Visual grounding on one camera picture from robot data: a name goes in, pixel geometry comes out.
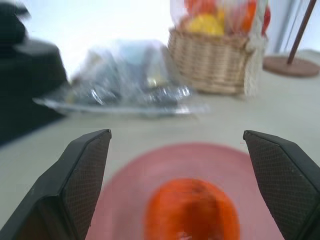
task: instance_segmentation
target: pink round mat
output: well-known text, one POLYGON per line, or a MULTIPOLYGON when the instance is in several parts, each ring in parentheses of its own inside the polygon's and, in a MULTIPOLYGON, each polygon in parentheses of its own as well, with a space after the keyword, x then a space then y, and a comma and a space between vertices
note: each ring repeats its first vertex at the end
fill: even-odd
POLYGON ((201 179, 224 190, 238 211, 241 240, 283 240, 259 192, 250 157, 205 143, 156 149, 122 169, 101 192, 86 240, 143 240, 150 197, 177 178, 201 179))

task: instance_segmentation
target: textured gripper pad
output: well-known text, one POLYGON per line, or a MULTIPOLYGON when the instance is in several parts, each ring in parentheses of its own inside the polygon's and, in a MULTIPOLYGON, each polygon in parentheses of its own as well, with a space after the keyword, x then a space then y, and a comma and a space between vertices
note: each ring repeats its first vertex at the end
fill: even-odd
POLYGON ((317 206, 317 190, 279 145, 250 133, 245 141, 270 213, 283 237, 296 239, 317 206))
POLYGON ((78 239, 86 238, 99 198, 109 148, 107 135, 95 139, 85 148, 77 167, 63 189, 63 202, 69 212, 78 239))

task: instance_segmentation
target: white tabletop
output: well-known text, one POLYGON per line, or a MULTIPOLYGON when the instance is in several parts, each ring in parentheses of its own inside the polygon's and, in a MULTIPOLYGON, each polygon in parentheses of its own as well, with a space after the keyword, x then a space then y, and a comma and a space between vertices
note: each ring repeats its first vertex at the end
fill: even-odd
MULTIPOLYGON (((320 64, 318 53, 305 51, 300 55, 320 64)), ((294 79, 264 72, 256 98, 201 98, 212 107, 211 113, 160 119, 137 115, 74 116, 1 148, 0 228, 72 140, 101 129, 112 131, 104 182, 133 158, 164 145, 206 142, 246 152, 244 130, 293 141, 320 165, 320 76, 294 79)))

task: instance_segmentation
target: round wooden base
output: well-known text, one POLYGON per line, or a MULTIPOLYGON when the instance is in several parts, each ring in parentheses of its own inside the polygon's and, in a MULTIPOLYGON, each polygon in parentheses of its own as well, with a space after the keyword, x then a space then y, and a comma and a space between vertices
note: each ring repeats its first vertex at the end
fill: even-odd
POLYGON ((290 77, 314 77, 319 74, 320 66, 300 58, 295 58, 292 64, 287 64, 285 56, 268 56, 264 58, 263 69, 284 76, 290 77))

